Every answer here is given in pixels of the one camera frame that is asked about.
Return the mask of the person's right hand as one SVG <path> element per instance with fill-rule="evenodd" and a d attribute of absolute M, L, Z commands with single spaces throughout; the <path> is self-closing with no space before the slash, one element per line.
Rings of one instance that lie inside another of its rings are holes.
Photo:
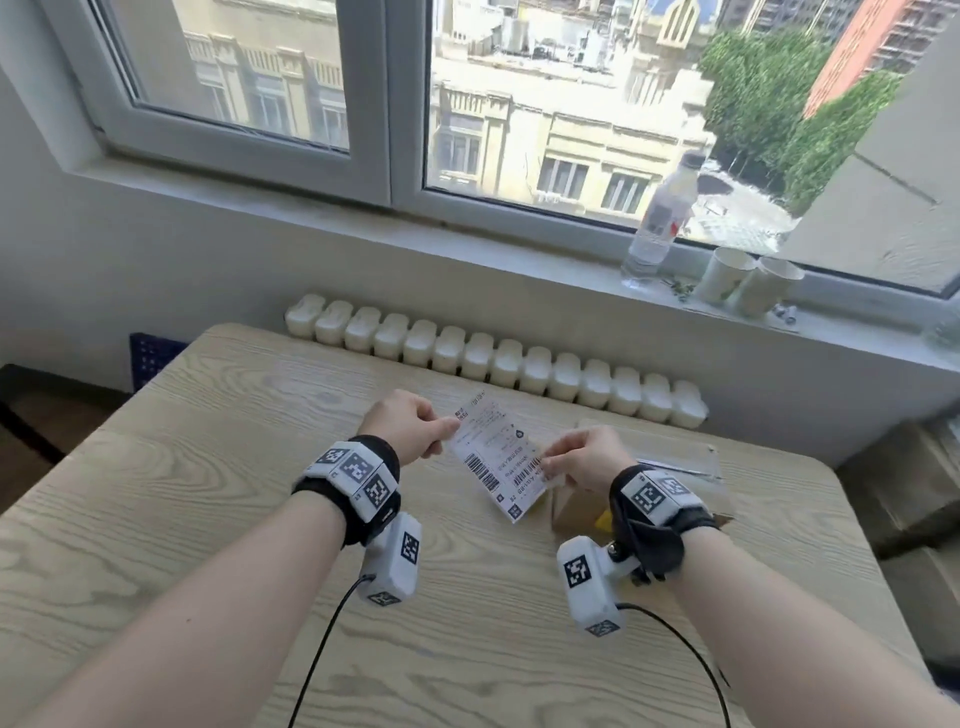
<path fill-rule="evenodd" d="M 614 428 L 598 425 L 566 432 L 540 457 L 546 481 L 563 480 L 586 492 L 607 496 L 618 478 L 637 472 L 639 462 Z"/>

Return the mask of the person's left hand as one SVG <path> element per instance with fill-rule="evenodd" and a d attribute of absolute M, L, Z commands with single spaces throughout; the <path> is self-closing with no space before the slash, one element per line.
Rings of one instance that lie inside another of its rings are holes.
<path fill-rule="evenodd" d="M 416 462 L 420 459 L 416 456 L 416 402 L 432 404 L 420 394 L 405 390 L 390 392 L 368 410 L 356 434 L 373 436 L 389 444 L 402 467 Z"/>

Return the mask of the white barcode shipping label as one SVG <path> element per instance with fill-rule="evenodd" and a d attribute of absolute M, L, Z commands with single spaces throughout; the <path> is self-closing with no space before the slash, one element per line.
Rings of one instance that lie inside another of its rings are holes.
<path fill-rule="evenodd" d="M 474 394 L 455 416 L 460 426 L 449 442 L 453 454 L 504 516 L 512 524 L 520 522 L 556 485 L 544 475 L 542 450 L 487 389 Z"/>

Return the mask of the person's right forearm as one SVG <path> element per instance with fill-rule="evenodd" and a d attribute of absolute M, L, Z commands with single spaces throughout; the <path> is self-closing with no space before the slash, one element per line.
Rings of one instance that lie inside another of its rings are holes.
<path fill-rule="evenodd" d="M 684 533 L 666 583 L 754 728 L 960 728 L 960 705 L 725 533 Z"/>

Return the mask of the person's left forearm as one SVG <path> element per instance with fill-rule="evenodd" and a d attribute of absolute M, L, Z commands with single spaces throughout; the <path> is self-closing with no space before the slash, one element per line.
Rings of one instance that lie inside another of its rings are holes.
<path fill-rule="evenodd" d="M 16 728 L 250 728 L 345 533 L 328 498 L 293 494 L 167 590 Z"/>

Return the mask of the brown cardboard box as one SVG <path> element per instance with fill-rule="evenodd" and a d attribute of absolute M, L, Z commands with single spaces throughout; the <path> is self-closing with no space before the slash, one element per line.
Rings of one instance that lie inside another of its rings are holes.
<path fill-rule="evenodd" d="M 734 498 L 723 483 L 679 472 L 671 472 L 671 476 L 703 501 L 720 527 L 737 517 Z M 606 496 L 563 486 L 553 491 L 550 502 L 551 528 L 558 535 L 586 535 L 597 543 L 613 538 Z"/>

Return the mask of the white radiator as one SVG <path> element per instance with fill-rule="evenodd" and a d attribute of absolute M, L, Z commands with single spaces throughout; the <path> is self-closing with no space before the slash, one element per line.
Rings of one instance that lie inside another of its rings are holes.
<path fill-rule="evenodd" d="M 710 417 L 700 387 L 655 371 L 306 294 L 283 314 L 298 339 L 689 431 Z"/>

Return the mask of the clear plastic bag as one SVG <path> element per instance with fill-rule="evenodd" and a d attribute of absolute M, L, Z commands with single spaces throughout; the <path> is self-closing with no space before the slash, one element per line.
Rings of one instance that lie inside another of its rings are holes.
<path fill-rule="evenodd" d="M 716 483 L 724 481 L 718 451 L 711 444 L 631 427 L 610 427 L 639 463 Z"/>

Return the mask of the white paper cup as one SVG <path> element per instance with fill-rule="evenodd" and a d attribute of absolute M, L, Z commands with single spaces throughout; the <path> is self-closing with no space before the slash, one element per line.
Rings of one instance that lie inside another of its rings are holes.
<path fill-rule="evenodd" d="M 789 260 L 762 256 L 733 292 L 732 310 L 747 319 L 763 319 L 805 276 L 806 271 Z"/>
<path fill-rule="evenodd" d="M 692 297 L 710 306 L 724 305 L 738 286 L 757 268 L 758 262 L 753 255 L 741 249 L 714 249 L 701 279 L 693 288 Z"/>

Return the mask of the clear plastic water bottle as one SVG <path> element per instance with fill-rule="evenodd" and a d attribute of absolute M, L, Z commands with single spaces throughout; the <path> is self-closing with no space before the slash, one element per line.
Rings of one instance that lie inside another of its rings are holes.
<path fill-rule="evenodd" d="M 654 190 L 620 267 L 624 286 L 639 289 L 658 277 L 700 196 L 699 177 L 706 159 L 702 150 L 685 151 L 676 170 Z"/>

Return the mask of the blue perforated crate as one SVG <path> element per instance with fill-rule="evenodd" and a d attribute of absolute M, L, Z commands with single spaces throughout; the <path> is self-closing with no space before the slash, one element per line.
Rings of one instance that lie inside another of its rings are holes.
<path fill-rule="evenodd" d="M 187 347 L 186 342 L 153 334 L 136 332 L 128 336 L 130 378 L 137 393 L 178 357 Z"/>

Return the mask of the white window frame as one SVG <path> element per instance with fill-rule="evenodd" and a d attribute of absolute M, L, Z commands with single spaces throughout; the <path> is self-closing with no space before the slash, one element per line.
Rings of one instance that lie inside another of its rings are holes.
<path fill-rule="evenodd" d="M 918 167 L 918 69 L 862 79 L 803 120 L 822 50 L 799 34 L 733 88 L 633 37 L 601 66 L 504 54 L 488 0 L 39 0 L 110 151 L 620 263 L 654 216 L 656 273 L 708 249 L 800 266 L 791 301 L 927 323 L 960 302 L 960 208 Z M 854 96 L 864 91 L 864 98 Z M 689 215 L 659 192 L 704 163 Z"/>

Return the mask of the black furniture frame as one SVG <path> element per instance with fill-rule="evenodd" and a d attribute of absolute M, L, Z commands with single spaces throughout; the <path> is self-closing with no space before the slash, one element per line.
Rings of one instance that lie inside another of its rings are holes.
<path fill-rule="evenodd" d="M 131 393 L 15 364 L 0 366 L 0 433 L 54 466 L 102 427 Z"/>

